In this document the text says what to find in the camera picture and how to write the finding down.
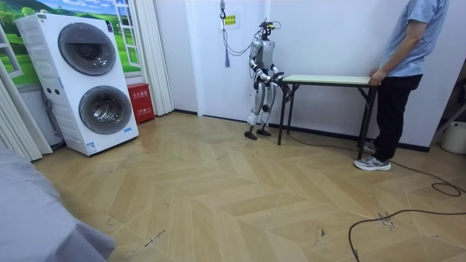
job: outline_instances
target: washing machine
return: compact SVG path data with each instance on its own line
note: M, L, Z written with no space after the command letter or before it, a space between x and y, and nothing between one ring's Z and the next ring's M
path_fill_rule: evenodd
M16 20L66 145L86 155L139 135L113 29L104 20Z

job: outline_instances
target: red box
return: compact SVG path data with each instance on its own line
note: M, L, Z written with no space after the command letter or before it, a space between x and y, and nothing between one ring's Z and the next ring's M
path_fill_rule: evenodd
M140 124L155 119L149 84L130 84L128 85L128 91L130 92L136 123Z

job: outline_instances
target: white sneaker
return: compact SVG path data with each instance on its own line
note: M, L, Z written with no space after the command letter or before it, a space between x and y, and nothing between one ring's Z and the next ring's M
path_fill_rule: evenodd
M365 159L359 159L355 161L355 166L365 171L388 171L392 169L390 162L380 162L373 156L368 156Z
M364 153L374 154L377 150L379 150L379 148L374 145L374 142L364 143Z

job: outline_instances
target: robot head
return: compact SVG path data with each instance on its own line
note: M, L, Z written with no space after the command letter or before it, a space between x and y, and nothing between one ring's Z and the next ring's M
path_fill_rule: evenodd
M274 23L264 21L259 27L261 27L264 30L264 32L262 33L262 40L269 40L269 36L272 33L272 30L275 29Z

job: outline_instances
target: floor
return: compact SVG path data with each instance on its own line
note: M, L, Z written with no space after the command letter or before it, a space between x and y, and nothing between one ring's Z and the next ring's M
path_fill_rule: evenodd
M36 168L77 218L111 235L110 261L355 261L349 227L402 209L466 211L466 196L394 166L363 172L355 152L304 146L285 136L246 140L245 124L171 113L139 138L92 157L67 148ZM308 143L355 142L293 133ZM466 188L466 158L434 146L395 161ZM466 216L405 213L353 231L362 262L466 261Z

